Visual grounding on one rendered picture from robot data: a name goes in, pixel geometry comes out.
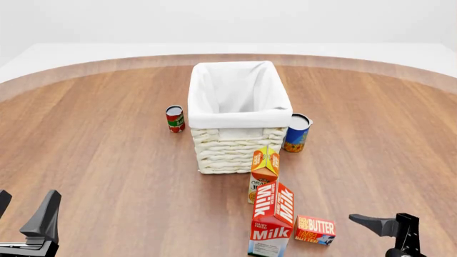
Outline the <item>red tomato sauce can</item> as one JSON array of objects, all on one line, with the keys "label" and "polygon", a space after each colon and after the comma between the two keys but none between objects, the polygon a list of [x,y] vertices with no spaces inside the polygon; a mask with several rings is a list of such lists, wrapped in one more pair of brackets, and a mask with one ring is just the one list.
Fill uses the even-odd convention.
[{"label": "red tomato sauce can", "polygon": [[178,133],[185,129],[183,109],[179,105],[173,105],[166,109],[166,118],[170,132]]}]

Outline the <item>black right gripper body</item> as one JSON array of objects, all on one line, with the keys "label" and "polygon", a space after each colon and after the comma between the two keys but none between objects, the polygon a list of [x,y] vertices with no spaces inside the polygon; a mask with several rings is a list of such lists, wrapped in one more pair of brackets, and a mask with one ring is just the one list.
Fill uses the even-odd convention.
[{"label": "black right gripper body", "polygon": [[397,213],[398,233],[394,248],[387,250],[385,257],[427,257],[421,253],[419,218],[408,213]]}]

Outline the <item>red and white milk carton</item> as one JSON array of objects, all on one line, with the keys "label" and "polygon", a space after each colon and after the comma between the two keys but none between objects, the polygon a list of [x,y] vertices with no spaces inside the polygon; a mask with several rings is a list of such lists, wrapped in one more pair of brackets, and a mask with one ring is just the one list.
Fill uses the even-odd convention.
[{"label": "red and white milk carton", "polygon": [[283,257],[293,233],[294,194],[279,181],[256,190],[248,255]]}]

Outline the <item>orange juice carton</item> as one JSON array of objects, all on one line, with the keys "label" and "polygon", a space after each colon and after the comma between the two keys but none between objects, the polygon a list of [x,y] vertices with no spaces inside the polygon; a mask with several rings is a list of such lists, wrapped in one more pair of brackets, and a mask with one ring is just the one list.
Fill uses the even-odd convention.
[{"label": "orange juice carton", "polygon": [[248,203],[254,204],[256,190],[259,186],[274,182],[279,178],[279,163],[279,154],[269,146],[254,151],[248,185]]}]

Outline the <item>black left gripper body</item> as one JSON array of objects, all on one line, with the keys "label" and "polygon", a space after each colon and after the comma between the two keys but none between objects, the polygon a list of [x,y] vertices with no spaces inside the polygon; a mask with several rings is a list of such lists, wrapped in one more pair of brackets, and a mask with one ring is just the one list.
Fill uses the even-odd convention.
[{"label": "black left gripper body", "polygon": [[49,239],[31,237],[25,243],[0,243],[0,257],[55,257],[58,249]]}]

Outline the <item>red butter box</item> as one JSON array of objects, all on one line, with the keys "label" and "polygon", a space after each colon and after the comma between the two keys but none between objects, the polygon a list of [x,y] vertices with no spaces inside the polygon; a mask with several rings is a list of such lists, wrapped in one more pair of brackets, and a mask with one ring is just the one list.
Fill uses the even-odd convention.
[{"label": "red butter box", "polygon": [[329,246],[336,237],[333,221],[309,216],[297,216],[294,239]]}]

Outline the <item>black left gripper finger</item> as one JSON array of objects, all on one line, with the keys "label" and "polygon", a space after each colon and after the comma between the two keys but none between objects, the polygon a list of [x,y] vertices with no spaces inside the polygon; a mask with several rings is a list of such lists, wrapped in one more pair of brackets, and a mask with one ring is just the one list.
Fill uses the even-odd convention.
[{"label": "black left gripper finger", "polygon": [[12,195],[6,190],[0,190],[0,218],[11,203]]},{"label": "black left gripper finger", "polygon": [[20,228],[20,233],[25,235],[26,239],[43,238],[46,241],[59,241],[60,203],[61,194],[57,190],[50,190],[35,214]]}]

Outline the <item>blue food can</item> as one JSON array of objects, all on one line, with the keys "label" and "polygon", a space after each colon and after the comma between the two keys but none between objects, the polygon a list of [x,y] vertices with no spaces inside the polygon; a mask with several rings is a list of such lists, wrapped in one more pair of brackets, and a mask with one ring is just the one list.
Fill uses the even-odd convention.
[{"label": "blue food can", "polygon": [[292,153],[302,151],[312,124],[313,121],[305,115],[293,113],[282,148]]}]

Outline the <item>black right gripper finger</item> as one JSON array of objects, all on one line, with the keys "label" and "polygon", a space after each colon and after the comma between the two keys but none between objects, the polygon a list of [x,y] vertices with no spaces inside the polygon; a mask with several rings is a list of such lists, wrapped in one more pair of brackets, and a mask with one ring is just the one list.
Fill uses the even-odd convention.
[{"label": "black right gripper finger", "polygon": [[394,218],[372,218],[360,214],[350,214],[349,220],[360,224],[380,237],[397,237],[398,222]]}]

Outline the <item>white woven basket, cloth liner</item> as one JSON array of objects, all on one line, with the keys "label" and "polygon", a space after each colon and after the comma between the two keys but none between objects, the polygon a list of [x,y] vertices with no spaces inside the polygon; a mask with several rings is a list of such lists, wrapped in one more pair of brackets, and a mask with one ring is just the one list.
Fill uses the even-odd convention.
[{"label": "white woven basket, cloth liner", "polygon": [[195,65],[187,114],[199,172],[250,172],[255,150],[280,151],[292,113],[271,61]]}]

